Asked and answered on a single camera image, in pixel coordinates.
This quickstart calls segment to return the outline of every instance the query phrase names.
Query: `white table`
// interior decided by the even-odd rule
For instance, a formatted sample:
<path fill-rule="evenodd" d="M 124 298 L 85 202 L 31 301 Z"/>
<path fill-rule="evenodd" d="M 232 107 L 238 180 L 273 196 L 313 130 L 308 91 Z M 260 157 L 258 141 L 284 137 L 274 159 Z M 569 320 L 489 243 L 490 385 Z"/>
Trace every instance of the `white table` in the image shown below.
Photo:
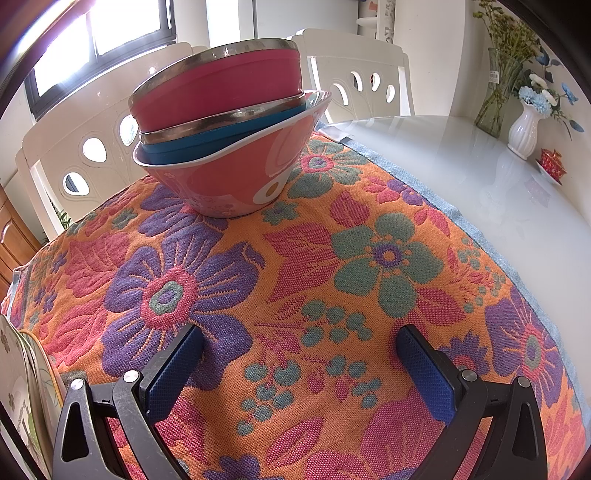
<path fill-rule="evenodd" d="M 484 234 L 557 325 L 591 403 L 591 227 L 560 187 L 467 118 L 376 118 L 334 127 L 412 174 Z"/>

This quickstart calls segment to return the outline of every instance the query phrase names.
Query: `potted plant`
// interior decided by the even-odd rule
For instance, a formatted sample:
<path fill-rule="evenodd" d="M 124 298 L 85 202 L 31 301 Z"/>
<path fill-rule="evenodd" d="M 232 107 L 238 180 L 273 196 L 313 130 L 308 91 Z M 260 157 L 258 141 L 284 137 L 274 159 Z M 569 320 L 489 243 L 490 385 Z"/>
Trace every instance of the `potted plant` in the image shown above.
<path fill-rule="evenodd" d="M 473 16 L 484 21 L 493 45 L 488 49 L 491 65 L 488 90 L 475 124 L 498 138 L 505 105 L 523 70 L 524 62 L 539 52 L 540 39 L 525 23 L 516 20 L 497 5 L 496 0 L 474 1 L 478 1 L 481 10 L 474 12 Z"/>

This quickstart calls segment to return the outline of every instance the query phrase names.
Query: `white flower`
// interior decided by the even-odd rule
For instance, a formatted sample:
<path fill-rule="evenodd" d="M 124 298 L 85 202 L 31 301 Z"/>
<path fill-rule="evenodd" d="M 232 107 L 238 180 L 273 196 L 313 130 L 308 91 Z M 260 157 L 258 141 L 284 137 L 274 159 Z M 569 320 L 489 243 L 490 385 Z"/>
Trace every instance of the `white flower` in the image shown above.
<path fill-rule="evenodd" d="M 546 83 L 546 81 L 542 77 L 536 75 L 535 73 L 532 73 L 530 75 L 530 80 L 532 85 L 537 85 L 538 87 L 544 90 L 548 88 L 548 84 Z"/>
<path fill-rule="evenodd" d="M 542 90 L 542 95 L 544 95 L 546 100 L 549 101 L 550 105 L 552 105 L 552 106 L 558 105 L 556 98 L 554 98 L 554 96 L 548 90 Z"/>

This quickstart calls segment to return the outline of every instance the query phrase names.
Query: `floral tablecloth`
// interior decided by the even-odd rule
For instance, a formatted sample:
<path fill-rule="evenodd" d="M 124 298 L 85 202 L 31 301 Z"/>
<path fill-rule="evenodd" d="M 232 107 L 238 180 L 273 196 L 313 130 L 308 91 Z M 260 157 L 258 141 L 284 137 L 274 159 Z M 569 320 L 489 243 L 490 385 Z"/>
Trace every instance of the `floral tablecloth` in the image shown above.
<path fill-rule="evenodd" d="M 183 323 L 199 325 L 204 357 L 157 424 L 192 478 L 408 478 L 443 424 L 393 350 L 406 323 L 485 380 L 530 378 L 550 478 L 566 478 L 585 450 L 587 406 L 555 329 L 478 232 L 367 157 L 313 136 L 278 200 L 231 220 L 196 214 L 146 177 L 18 270 L 3 310 L 66 382 L 114 381 Z"/>

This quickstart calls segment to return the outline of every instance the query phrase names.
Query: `glass vase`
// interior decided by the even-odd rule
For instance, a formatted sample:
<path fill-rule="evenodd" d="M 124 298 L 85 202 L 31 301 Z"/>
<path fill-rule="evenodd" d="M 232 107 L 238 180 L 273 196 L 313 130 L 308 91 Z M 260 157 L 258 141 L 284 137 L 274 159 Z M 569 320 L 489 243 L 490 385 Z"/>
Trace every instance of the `glass vase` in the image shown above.
<path fill-rule="evenodd" d="M 475 124 L 489 135 L 499 138 L 505 117 L 505 105 L 523 65 L 496 48 L 489 48 L 488 55 L 491 63 L 488 90 Z"/>

